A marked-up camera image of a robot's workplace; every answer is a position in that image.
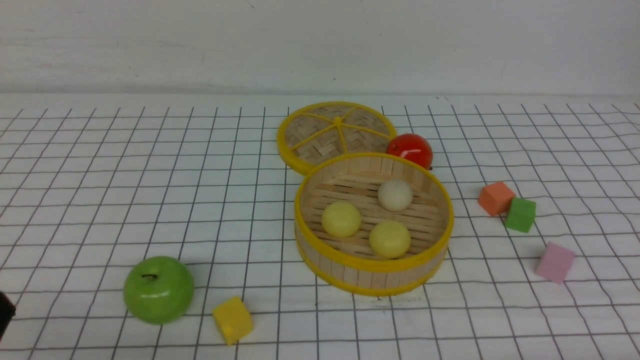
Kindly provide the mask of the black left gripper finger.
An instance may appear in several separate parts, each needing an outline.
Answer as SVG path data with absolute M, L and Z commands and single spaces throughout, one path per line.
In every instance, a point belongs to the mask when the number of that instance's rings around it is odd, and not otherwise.
M 0 340 L 5 335 L 13 317 L 16 315 L 16 306 L 7 294 L 0 292 Z

